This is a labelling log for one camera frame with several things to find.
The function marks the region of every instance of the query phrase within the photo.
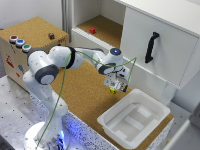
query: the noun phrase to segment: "cabinet handle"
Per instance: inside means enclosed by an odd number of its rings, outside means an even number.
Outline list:
[[[153,32],[153,36],[151,37],[150,41],[149,41],[149,45],[147,48],[147,53],[146,53],[146,57],[145,57],[145,63],[149,63],[150,61],[153,60],[153,57],[151,56],[152,50],[153,50],[153,45],[154,45],[154,40],[156,38],[158,38],[160,35],[156,32]]]

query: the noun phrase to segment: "cardboard box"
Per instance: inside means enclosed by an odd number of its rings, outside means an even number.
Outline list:
[[[49,38],[49,33],[54,33],[54,39]],[[29,70],[27,65],[27,53],[16,45],[10,44],[9,38],[17,35],[25,40],[32,48],[41,47],[46,53],[57,45],[68,46],[69,35],[48,23],[40,17],[35,17],[12,27],[0,31],[0,50],[7,75],[27,90],[23,83],[23,74]]]

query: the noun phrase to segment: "cork board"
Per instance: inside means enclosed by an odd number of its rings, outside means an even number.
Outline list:
[[[56,80],[51,84],[57,93],[60,92],[63,73],[64,69],[60,69]],[[111,94],[109,88],[104,85],[104,79],[104,75],[100,75],[95,67],[84,61],[80,68],[66,71],[61,97],[66,101],[72,113],[123,150],[124,148],[105,134],[97,118],[127,95],[131,89],[128,89],[126,93],[118,91],[116,94]],[[168,115],[136,150],[146,149],[172,119],[173,115]]]
[[[50,40],[48,36],[49,33],[54,33],[55,39]],[[0,30],[0,37],[8,43],[12,35],[17,35],[19,39],[24,39],[26,44],[30,44],[33,48],[45,47],[64,36],[68,36],[66,32],[40,17],[35,17],[4,30]]]
[[[97,16],[83,24],[77,26],[78,28],[90,32],[90,28],[94,27],[96,33],[93,36],[107,42],[108,44],[120,48],[123,26],[109,20],[103,16]]]

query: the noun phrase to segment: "green cable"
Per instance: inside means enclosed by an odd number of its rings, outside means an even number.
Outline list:
[[[101,63],[101,62],[95,60],[94,58],[90,57],[89,55],[87,55],[87,54],[85,54],[85,53],[83,53],[83,52],[80,52],[80,51],[76,51],[76,52],[81,53],[81,54],[84,54],[85,56],[87,56],[88,58],[94,60],[95,62],[97,62],[97,63],[99,63],[99,64],[102,64],[102,65],[104,65],[104,66],[107,66],[107,67],[120,67],[120,66],[124,66],[124,65],[126,65],[126,64],[128,64],[128,63],[130,63],[131,61],[134,60],[133,65],[132,65],[132,67],[131,67],[131,71],[130,71],[129,77],[128,77],[128,83],[129,83],[129,80],[130,80],[130,77],[131,77],[131,73],[132,73],[133,67],[134,67],[135,62],[136,62],[136,60],[137,60],[137,57],[135,57],[135,58],[129,60],[128,62],[126,62],[126,63],[124,63],[124,64],[122,64],[122,65],[111,66],[111,65],[103,64],[103,63]],[[70,54],[68,55],[67,60],[66,60],[66,63],[65,63],[65,71],[64,71],[64,75],[63,75],[62,86],[61,86],[61,90],[60,90],[60,93],[59,93],[58,100],[57,100],[56,105],[55,105],[55,108],[54,108],[54,110],[53,110],[53,114],[52,114],[52,116],[51,116],[51,118],[50,118],[50,120],[49,120],[49,122],[48,122],[48,124],[47,124],[47,126],[46,126],[46,128],[45,128],[45,130],[44,130],[44,132],[42,133],[42,136],[40,137],[40,140],[39,140],[39,142],[38,142],[38,144],[37,144],[36,150],[37,150],[37,148],[38,148],[38,146],[39,146],[39,144],[40,144],[40,142],[41,142],[41,140],[42,140],[42,137],[44,136],[44,133],[46,132],[46,130],[47,130],[49,124],[51,123],[51,121],[52,121],[52,119],[53,119],[53,116],[54,116],[54,114],[55,114],[55,111],[56,111],[58,102],[59,102],[59,100],[60,100],[60,97],[61,97],[61,94],[62,94],[62,91],[63,91],[63,86],[64,86],[64,82],[65,82],[66,67],[67,67],[67,65],[68,65],[68,60],[69,60],[69,57],[71,56],[71,54],[72,54],[72,53],[70,53]]]

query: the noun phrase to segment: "white plastic bin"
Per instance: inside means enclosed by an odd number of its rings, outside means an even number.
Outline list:
[[[137,148],[170,113],[170,109],[135,89],[97,121],[105,133],[126,149]]]

